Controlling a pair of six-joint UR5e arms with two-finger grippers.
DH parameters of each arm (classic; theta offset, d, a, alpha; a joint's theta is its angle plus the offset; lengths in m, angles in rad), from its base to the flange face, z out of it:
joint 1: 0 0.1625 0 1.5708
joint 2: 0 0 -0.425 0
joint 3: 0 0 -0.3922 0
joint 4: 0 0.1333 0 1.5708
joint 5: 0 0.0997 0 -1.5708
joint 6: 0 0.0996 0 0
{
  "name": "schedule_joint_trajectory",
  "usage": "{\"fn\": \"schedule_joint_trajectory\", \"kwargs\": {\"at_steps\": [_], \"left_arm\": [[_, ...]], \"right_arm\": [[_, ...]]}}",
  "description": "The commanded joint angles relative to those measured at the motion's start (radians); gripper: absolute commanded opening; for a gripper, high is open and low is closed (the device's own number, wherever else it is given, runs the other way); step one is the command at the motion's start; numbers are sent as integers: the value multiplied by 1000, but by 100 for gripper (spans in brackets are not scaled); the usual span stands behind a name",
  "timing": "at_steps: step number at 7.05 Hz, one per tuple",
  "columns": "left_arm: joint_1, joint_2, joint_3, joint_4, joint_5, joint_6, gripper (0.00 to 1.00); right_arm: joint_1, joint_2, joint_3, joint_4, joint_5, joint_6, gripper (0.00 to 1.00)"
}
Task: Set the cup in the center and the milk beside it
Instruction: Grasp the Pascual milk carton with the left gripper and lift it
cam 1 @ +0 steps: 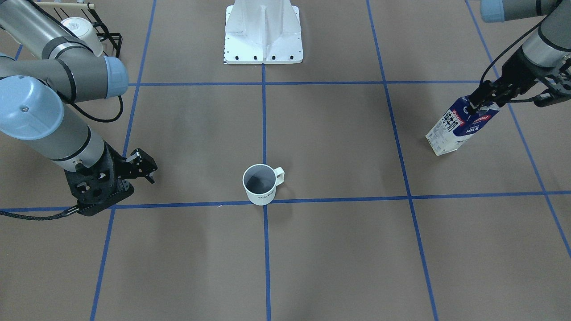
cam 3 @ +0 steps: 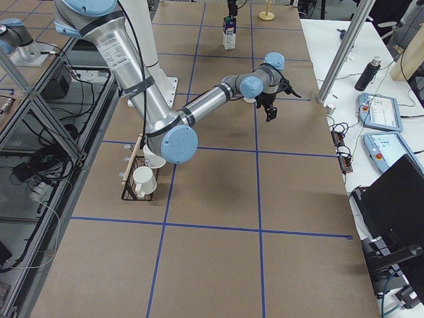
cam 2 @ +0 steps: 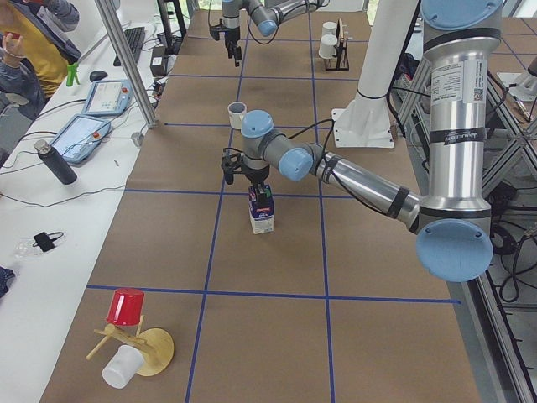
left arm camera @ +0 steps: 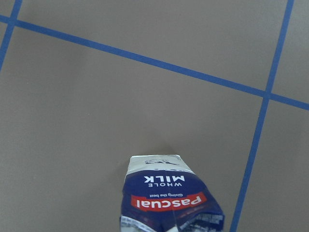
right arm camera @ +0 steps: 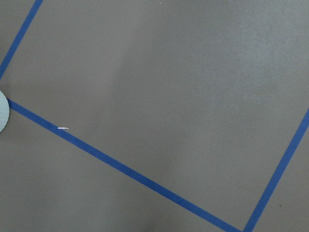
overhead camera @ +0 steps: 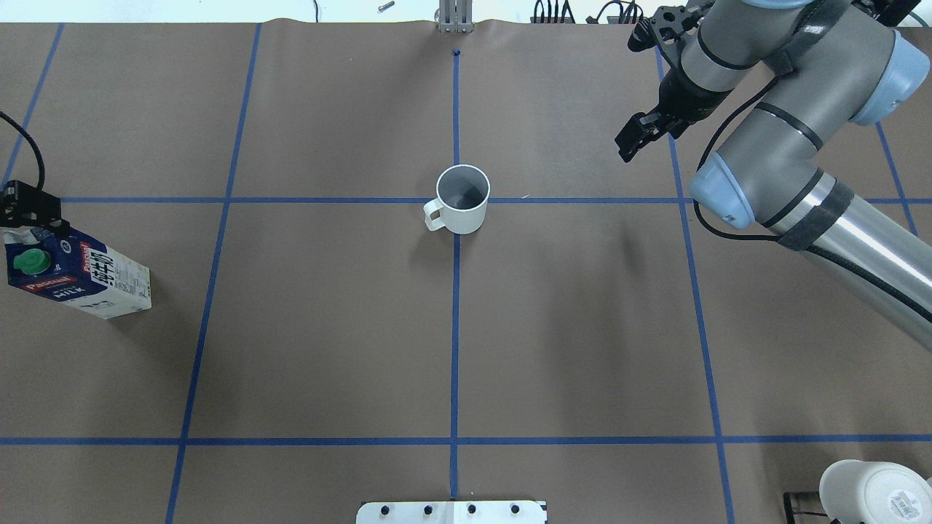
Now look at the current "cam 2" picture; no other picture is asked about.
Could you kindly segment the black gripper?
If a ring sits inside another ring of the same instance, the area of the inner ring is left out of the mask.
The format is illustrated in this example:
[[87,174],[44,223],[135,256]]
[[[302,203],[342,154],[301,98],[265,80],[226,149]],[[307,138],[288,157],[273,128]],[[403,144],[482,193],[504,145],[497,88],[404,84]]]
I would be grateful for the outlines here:
[[238,46],[240,40],[240,28],[224,28],[224,40],[227,47],[227,58],[234,59],[234,65],[240,66],[242,60],[242,48]]
[[251,196],[259,195],[260,198],[270,198],[270,186],[264,184],[269,177],[269,171],[268,165],[262,169],[253,169],[247,166],[244,168],[244,175],[251,182]]

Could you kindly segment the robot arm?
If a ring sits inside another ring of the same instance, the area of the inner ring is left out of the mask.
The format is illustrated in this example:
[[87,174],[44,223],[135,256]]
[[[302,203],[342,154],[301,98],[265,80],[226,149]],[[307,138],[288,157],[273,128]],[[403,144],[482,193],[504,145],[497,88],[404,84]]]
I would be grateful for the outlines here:
[[245,10],[247,16],[257,26],[263,37],[275,34],[280,25],[302,14],[313,13],[319,8],[325,7],[329,1],[284,1],[278,5],[265,6],[261,1],[222,1],[222,17],[219,24],[210,25],[211,37],[218,41],[220,35],[224,35],[224,45],[227,49],[227,57],[233,59],[236,67],[242,60],[242,49],[238,44],[241,38],[240,12]]
[[[332,113],[339,147],[358,147],[365,166],[320,144],[295,144],[272,117],[242,119],[239,159],[252,182],[270,168],[292,180],[314,175],[373,211],[402,222],[431,274],[450,282],[476,279],[489,267],[491,207],[482,197],[487,60],[498,47],[499,1],[382,1],[368,41],[356,96]],[[395,182],[387,95],[417,17],[424,19],[423,59],[431,67],[429,188],[413,193]]]

